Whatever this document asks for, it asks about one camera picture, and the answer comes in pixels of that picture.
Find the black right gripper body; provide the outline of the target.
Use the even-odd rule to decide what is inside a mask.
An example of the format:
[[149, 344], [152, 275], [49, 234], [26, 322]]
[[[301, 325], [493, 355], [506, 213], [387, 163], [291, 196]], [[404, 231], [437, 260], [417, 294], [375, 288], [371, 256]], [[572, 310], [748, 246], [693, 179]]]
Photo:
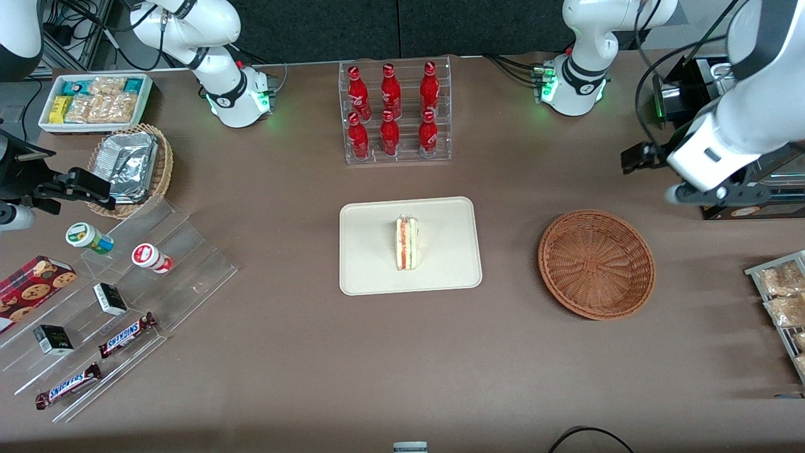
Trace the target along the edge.
[[60, 199], [77, 200], [68, 176], [51, 170], [46, 158], [57, 153], [2, 131], [1, 198], [4, 203], [39, 210], [58, 210]]

